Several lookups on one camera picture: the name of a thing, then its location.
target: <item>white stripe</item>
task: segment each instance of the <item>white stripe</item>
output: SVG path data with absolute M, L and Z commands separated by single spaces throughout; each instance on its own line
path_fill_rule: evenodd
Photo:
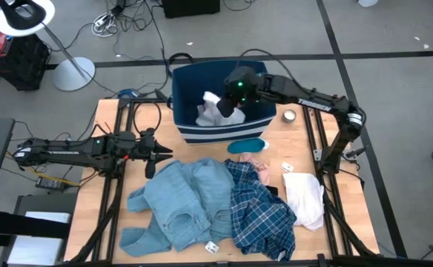
M 247 140 L 247 139 L 253 139 L 253 138 L 259 138 L 259 137 L 248 137 L 248 138 L 243 138 L 243 139 L 238 139 L 237 141 L 243 141 L 243 140 Z M 208 142 L 205 143 L 187 143 L 188 145 L 210 145 L 210 144 L 218 144 L 218 143 L 223 143 L 223 142 L 233 142 L 233 140 L 226 140 L 226 141 L 217 141 L 217 142 L 212 142 L 211 140 L 208 140 Z
M 235 136 L 242 136 L 246 134 L 255 134 L 255 133 L 262 133 L 267 126 L 262 126 L 259 128 L 244 130 L 244 131 L 237 131 L 234 133 L 218 133 L 218 134 L 193 134 L 193 133 L 182 133 L 182 137 L 184 139 L 207 139 L 209 142 L 211 142 L 212 139 L 220 139 L 220 138 L 228 138 L 228 137 L 235 137 Z
M 228 126 L 219 126 L 219 127 L 202 127 L 202 126 L 183 126 L 183 125 L 177 125 L 178 128 L 181 129 L 191 129 L 191 130 L 201 130 L 201 131 L 206 131 L 206 130 L 222 130 L 222 129 L 230 129 L 230 128 L 238 128 L 238 127 L 242 127 L 242 126 L 247 126 L 247 125 L 254 125 L 257 123 L 261 123 L 261 122 L 266 122 L 268 120 L 272 120 L 275 116 L 272 116 L 270 118 L 265 118 L 265 119 L 260 119 L 254 122 L 248 122 L 248 123 L 242 123 L 242 124 L 238 124 L 238 125 L 228 125 Z

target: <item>wooden table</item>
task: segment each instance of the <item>wooden table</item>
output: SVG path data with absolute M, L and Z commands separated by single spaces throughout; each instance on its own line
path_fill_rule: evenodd
M 107 123 L 109 127 L 113 129 L 117 105 L 118 100 L 115 99 L 100 100 L 94 123 L 100 125 Z M 164 104 L 160 104 L 160 107 L 162 109 L 162 122 L 155 137 L 160 144 L 173 149 L 173 159 L 159 163 L 156 167 L 157 170 L 174 159 L 179 159 L 183 162 L 193 162 L 205 156 L 211 156 L 219 161 L 228 158 L 232 160 L 238 159 L 239 155 L 227 152 L 229 142 L 221 142 L 212 145 L 187 145 L 173 123 L 172 111 L 167 109 Z M 297 119 L 294 123 L 287 124 L 280 119 L 282 112 L 286 109 L 296 111 Z M 155 127 L 157 119 L 158 113 L 154 105 L 142 105 L 136 114 L 136 123 L 140 130 L 146 129 L 147 127 Z M 126 119 L 123 118 L 122 129 L 125 128 L 125 121 Z M 328 114 L 323 114 L 323 122 L 328 143 L 330 144 L 338 132 L 337 123 L 334 117 Z M 318 142 L 317 145 L 321 147 L 314 115 L 312 115 L 312 123 L 314 126 L 314 135 Z M 101 134 L 102 133 L 99 131 L 94 133 L 95 136 Z M 277 116 L 268 126 L 268 129 L 262 134 L 262 138 L 270 142 L 271 145 L 267 150 L 255 154 L 255 157 L 271 166 L 271 186 L 278 187 L 279 196 L 286 200 L 285 189 L 282 184 L 283 170 L 280 167 L 283 162 L 293 165 L 294 172 L 314 174 L 314 164 L 311 157 L 312 152 L 308 143 L 308 135 L 301 106 L 278 105 Z M 142 161 L 130 161 L 126 165 L 113 263 L 187 263 L 268 260 L 268 258 L 262 254 L 242 255 L 239 249 L 234 246 L 232 239 L 223 240 L 219 244 L 219 252 L 215 255 L 208 253 L 204 249 L 203 244 L 193 245 L 179 253 L 172 250 L 165 253 L 149 254 L 143 257 L 131 257 L 127 255 L 118 246 L 121 238 L 121 229 L 126 227 L 147 228 L 151 219 L 150 211 L 131 213 L 126 209 L 126 199 L 129 193 L 141 188 L 148 181 L 144 175 L 144 167 L 145 162 Z M 357 173 L 355 166 L 345 161 L 341 163 L 340 168 L 352 173 Z M 86 169 L 83 173 L 83 177 L 89 176 L 92 172 L 91 169 Z M 373 252 L 377 253 L 377 241 L 374 236 L 360 181 L 344 173 L 337 174 L 336 178 L 347 223 L 365 245 Z M 79 252 L 79 249 L 88 240 L 96 226 L 103 185 L 104 179 L 97 177 L 80 189 L 65 253 L 66 260 L 71 259 Z M 343 246 L 340 231 L 337 223 L 334 220 L 332 221 L 334 222 L 339 252 L 342 254 Z M 317 259 L 317 254 L 324 254 L 326 258 L 331 257 L 325 227 L 313 232 L 298 226 L 294 227 L 294 233 L 296 237 L 296 250 L 292 255 L 292 260 L 313 260 Z M 109 226 L 103 233 L 102 259 L 105 258 L 108 235 Z

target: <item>pink cloth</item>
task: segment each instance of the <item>pink cloth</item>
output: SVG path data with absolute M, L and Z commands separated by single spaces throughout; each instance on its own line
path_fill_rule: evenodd
M 258 173 L 258 177 L 263 185 L 269 185 L 269 180 L 271 173 L 269 172 L 269 165 L 262 163 L 254 158 L 253 154 L 249 152 L 244 152 L 239 155 L 240 162 L 249 162 L 254 168 L 256 168 L 256 172 Z

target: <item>yellow cable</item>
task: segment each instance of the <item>yellow cable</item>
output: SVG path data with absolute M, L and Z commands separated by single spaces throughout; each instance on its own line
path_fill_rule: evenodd
M 66 184 L 68 184 L 68 185 L 72 185 L 72 186 L 80 186 L 80 183 L 79 183 L 79 182 L 71 182 L 71 181 L 68 181 L 68 180 L 66 180 L 66 179 L 60 179 L 60 178 L 57 178 L 57 177 L 52 177 L 52 176 L 47 175 L 47 174 L 41 174 L 41 173 L 36 172 L 36 171 L 35 171 L 33 168 L 31 168 L 31 167 L 26 167 L 26 169 L 27 169 L 29 172 L 35 174 L 35 175 L 38 176 L 38 177 L 43 177 L 43 178 L 45 178 L 45 179 L 51 179 L 51 180 L 54 180 L 54 181 L 63 182 L 63 183 L 66 183 Z

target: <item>clothing tag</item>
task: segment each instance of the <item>clothing tag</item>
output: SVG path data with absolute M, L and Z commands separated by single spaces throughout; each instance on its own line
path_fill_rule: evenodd
M 289 163 L 287 162 L 283 162 L 281 169 L 283 169 L 284 171 L 287 171 L 289 173 L 291 173 L 294 170 L 294 167 L 292 167 Z
M 207 245 L 205 246 L 205 249 L 212 254 L 216 254 L 219 250 L 219 246 L 215 245 L 215 243 L 211 241 L 208 241 Z
M 285 251 L 281 251 L 281 253 L 279 253 L 279 256 L 277 256 L 277 261 L 281 261 L 284 256 L 285 256 Z
M 263 138 L 260 138 L 262 141 L 264 141 L 264 147 L 262 148 L 263 150 L 264 149 L 268 149 L 269 148 L 269 142 L 267 142 L 266 140 L 264 140 Z

